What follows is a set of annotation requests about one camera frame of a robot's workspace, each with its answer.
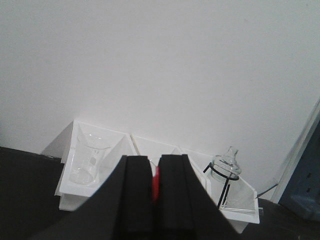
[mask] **black surface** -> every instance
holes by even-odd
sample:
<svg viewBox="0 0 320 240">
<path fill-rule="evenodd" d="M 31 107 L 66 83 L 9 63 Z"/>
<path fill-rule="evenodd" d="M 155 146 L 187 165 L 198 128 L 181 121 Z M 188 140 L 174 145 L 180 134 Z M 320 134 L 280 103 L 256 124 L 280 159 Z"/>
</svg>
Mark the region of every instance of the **black surface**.
<svg viewBox="0 0 320 240">
<path fill-rule="evenodd" d="M 126 165 L 120 236 L 121 239 L 147 238 L 154 230 L 150 163 L 146 156 L 128 156 Z"/>
<path fill-rule="evenodd" d="M 123 156 L 107 181 L 81 207 L 29 240 L 118 239 L 126 164 Z"/>
<path fill-rule="evenodd" d="M 191 231 L 194 228 L 188 187 L 180 155 L 162 155 L 159 160 L 158 228 Z"/>
<path fill-rule="evenodd" d="M 21 240 L 56 223 L 54 196 L 63 165 L 60 159 L 0 147 L 0 240 Z M 259 199 L 264 216 L 241 234 L 245 240 L 320 240 L 320 224 L 306 221 L 270 201 Z"/>
<path fill-rule="evenodd" d="M 54 196 L 62 169 L 58 158 L 0 147 L 1 240 L 21 240 L 69 213 Z"/>
</svg>

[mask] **white panel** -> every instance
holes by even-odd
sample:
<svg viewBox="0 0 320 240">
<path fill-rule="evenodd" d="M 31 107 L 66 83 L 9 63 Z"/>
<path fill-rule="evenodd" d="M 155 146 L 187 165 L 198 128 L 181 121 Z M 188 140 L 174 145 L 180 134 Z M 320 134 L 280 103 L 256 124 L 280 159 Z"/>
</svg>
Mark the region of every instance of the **white panel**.
<svg viewBox="0 0 320 240">
<path fill-rule="evenodd" d="M 209 155 L 235 146 L 259 189 L 319 98 L 319 9 L 311 0 L 3 1 L 0 146 L 40 154 L 80 118 Z M 61 157 L 65 142 L 50 153 Z"/>
</svg>

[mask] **red part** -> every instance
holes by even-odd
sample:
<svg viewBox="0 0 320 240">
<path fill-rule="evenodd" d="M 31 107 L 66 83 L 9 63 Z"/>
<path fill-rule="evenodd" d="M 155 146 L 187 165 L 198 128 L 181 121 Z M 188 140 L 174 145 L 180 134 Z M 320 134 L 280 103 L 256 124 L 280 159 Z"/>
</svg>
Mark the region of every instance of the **red part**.
<svg viewBox="0 0 320 240">
<path fill-rule="evenodd" d="M 152 178 L 152 201 L 154 204 L 157 203 L 159 198 L 159 167 L 155 168 L 155 176 Z"/>
</svg>

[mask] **glassware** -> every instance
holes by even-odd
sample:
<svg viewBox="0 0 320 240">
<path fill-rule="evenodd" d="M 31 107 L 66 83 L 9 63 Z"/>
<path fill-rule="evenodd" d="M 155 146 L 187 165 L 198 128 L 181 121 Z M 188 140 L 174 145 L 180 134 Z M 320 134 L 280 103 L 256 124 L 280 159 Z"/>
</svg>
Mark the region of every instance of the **glassware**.
<svg viewBox="0 0 320 240">
<path fill-rule="evenodd" d="M 95 181 L 100 162 L 110 146 L 100 136 L 85 133 L 77 137 L 69 180 L 75 184 L 87 185 Z"/>
<path fill-rule="evenodd" d="M 238 153 L 238 149 L 234 148 L 233 146 L 230 146 L 227 153 L 224 155 L 216 155 L 212 160 L 212 165 L 215 170 L 217 170 L 219 173 L 230 177 L 235 178 L 241 173 L 241 169 L 236 161 L 236 155 Z M 226 181 L 226 178 L 223 176 L 220 176 L 213 170 L 211 170 L 211 175 L 213 178 L 215 178 L 217 181 L 224 183 Z"/>
</svg>

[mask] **white foam holder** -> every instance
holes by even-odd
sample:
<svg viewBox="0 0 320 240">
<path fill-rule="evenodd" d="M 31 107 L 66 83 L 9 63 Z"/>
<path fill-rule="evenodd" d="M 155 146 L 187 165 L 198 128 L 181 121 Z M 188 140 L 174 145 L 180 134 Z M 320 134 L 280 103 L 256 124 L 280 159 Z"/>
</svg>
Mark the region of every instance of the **white foam holder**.
<svg viewBox="0 0 320 240">
<path fill-rule="evenodd" d="M 81 185 L 71 182 L 69 178 L 77 147 L 77 137 L 87 133 L 108 139 L 111 148 L 101 162 L 96 180 L 91 184 Z M 210 169 L 203 173 L 213 156 L 74 120 L 72 134 L 61 158 L 64 167 L 55 191 L 55 195 L 60 196 L 59 209 L 75 211 L 81 206 L 108 178 L 122 155 L 148 156 L 152 173 L 155 175 L 160 157 L 170 154 L 188 154 L 196 176 L 213 202 L 217 204 L 224 184 L 211 176 Z M 257 192 L 242 177 L 237 181 L 231 181 L 227 202 L 227 205 L 220 210 L 238 233 L 242 233 L 248 223 L 260 222 Z"/>
<path fill-rule="evenodd" d="M 70 181 L 70 174 L 77 148 L 77 137 L 88 133 L 106 139 L 110 148 L 100 163 L 95 181 L 86 185 L 76 184 Z M 66 211 L 76 210 L 109 177 L 122 155 L 137 155 L 129 134 L 74 120 L 69 145 L 66 146 L 61 158 L 61 163 L 64 163 L 64 167 L 55 191 L 55 195 L 61 196 L 59 208 Z"/>
<path fill-rule="evenodd" d="M 193 159 L 202 170 L 204 170 L 213 159 L 211 155 L 189 149 L 182 148 L 181 151 L 184 154 L 188 154 L 189 158 Z M 216 181 L 211 176 L 210 169 L 207 170 L 205 175 L 211 182 L 211 199 L 217 204 L 224 184 Z M 229 183 L 228 203 L 225 207 L 222 207 L 220 211 L 229 220 L 235 230 L 238 233 L 242 233 L 248 223 L 258 224 L 260 222 L 257 192 L 241 176 L 239 176 L 239 180 L 230 181 Z"/>
</svg>

